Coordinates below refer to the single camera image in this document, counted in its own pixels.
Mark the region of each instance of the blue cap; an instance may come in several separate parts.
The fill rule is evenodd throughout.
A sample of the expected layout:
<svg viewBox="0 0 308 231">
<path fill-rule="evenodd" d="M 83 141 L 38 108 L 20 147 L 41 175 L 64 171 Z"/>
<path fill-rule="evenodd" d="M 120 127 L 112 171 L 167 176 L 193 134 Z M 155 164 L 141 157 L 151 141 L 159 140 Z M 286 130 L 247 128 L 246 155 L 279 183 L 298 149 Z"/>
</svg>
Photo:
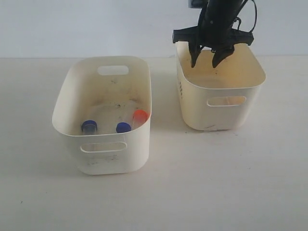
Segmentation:
<svg viewBox="0 0 308 231">
<path fill-rule="evenodd" d="M 121 122 L 118 123 L 116 126 L 116 132 L 117 133 L 124 133 L 131 131 L 131 126 L 128 123 Z"/>
<path fill-rule="evenodd" d="M 87 125 L 94 125 L 97 130 L 97 123 L 94 120 L 86 120 L 85 122 L 83 122 L 83 124 L 81 125 L 81 130 L 83 131 L 83 129 Z"/>
</svg>

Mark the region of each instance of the bin handle hole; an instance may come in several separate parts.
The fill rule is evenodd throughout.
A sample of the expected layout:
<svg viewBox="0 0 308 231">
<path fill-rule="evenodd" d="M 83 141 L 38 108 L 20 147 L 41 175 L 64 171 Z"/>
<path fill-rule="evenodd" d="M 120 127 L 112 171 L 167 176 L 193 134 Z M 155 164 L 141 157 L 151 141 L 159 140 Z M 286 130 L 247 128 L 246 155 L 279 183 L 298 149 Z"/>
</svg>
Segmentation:
<svg viewBox="0 0 308 231">
<path fill-rule="evenodd" d="M 123 65 L 100 66 L 97 73 L 101 76 L 127 75 L 128 67 Z"/>
<path fill-rule="evenodd" d="M 210 107 L 239 106 L 246 101 L 244 96 L 212 97 L 207 100 Z"/>
<path fill-rule="evenodd" d="M 124 142 L 110 142 L 110 143 L 84 143 L 80 149 L 84 153 L 109 153 L 120 152 L 127 148 Z"/>
</svg>

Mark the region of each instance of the white table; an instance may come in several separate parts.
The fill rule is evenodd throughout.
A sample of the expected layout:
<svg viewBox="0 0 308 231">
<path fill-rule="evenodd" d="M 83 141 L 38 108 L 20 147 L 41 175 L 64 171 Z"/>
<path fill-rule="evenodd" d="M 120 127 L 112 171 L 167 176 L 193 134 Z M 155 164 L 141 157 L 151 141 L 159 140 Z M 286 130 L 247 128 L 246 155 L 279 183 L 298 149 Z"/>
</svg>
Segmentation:
<svg viewBox="0 0 308 231">
<path fill-rule="evenodd" d="M 79 172 L 51 125 L 78 59 L 1 59 L 0 230 L 308 230 L 308 57 L 258 59 L 267 80 L 245 125 L 210 133 L 181 119 L 175 59 L 147 59 L 150 158 L 106 176 Z"/>
</svg>

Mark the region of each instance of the white plastic bin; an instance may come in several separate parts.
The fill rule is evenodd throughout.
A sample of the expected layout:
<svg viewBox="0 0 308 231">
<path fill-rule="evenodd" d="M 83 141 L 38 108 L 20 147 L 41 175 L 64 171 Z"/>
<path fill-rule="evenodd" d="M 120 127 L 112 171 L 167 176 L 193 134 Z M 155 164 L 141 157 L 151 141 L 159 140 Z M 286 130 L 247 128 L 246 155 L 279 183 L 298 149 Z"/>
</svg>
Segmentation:
<svg viewBox="0 0 308 231">
<path fill-rule="evenodd" d="M 148 119 L 137 129 L 117 133 L 125 106 L 134 101 Z M 152 114 L 148 64 L 137 57 L 93 57 L 73 65 L 59 93 L 52 124 L 76 166 L 89 175 L 127 173 L 140 169 L 149 157 Z M 81 124 L 97 122 L 96 135 L 86 136 Z M 88 150 L 87 145 L 95 146 Z"/>
<path fill-rule="evenodd" d="M 212 67 L 213 53 L 203 50 L 191 68 L 187 42 L 177 42 L 178 92 L 182 117 L 193 129 L 229 130 L 243 125 L 257 98 L 265 72 L 245 44 Z"/>
</svg>

